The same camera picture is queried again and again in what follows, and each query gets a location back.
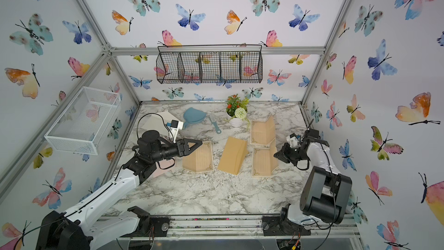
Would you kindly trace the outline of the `pink envelope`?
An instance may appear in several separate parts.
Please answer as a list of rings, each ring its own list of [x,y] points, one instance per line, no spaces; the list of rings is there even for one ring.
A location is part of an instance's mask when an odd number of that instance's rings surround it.
[[[175,168],[175,159],[162,160],[156,163],[156,170],[151,175],[152,178],[156,178],[163,175]]]

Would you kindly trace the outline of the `kraft brown envelope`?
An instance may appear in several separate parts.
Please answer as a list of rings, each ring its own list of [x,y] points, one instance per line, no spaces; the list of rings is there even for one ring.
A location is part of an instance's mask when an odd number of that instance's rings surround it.
[[[248,153],[247,141],[228,137],[217,169],[232,175],[238,175]]]

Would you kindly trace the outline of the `cream white envelope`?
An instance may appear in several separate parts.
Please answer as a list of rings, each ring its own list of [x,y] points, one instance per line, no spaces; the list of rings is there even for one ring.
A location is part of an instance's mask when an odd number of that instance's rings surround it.
[[[179,120],[177,117],[168,111],[157,112],[161,117],[157,115],[148,115],[141,121],[141,128],[144,130],[156,130],[161,135],[167,135],[167,130],[164,127],[165,124],[170,123],[172,120]]]

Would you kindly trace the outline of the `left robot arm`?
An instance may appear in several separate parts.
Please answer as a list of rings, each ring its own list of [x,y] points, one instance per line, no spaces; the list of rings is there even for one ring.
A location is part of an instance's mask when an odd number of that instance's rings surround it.
[[[97,221],[118,200],[146,181],[157,163],[191,155],[202,146],[200,140],[180,139],[175,143],[149,130],[138,138],[134,156],[117,176],[78,204],[62,213],[53,211],[44,217],[39,229],[38,250],[97,250],[103,245],[138,229],[147,229],[149,213],[133,207],[116,220]]]

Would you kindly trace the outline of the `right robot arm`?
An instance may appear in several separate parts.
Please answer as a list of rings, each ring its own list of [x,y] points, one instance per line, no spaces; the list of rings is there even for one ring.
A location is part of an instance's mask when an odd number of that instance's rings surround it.
[[[299,206],[288,204],[279,216],[262,217],[265,236],[309,236],[307,228],[320,222],[329,226],[340,224],[352,190],[352,180],[337,169],[330,145],[319,131],[308,128],[304,135],[291,134],[274,158],[297,167],[306,162],[301,171],[311,170],[301,193]]]

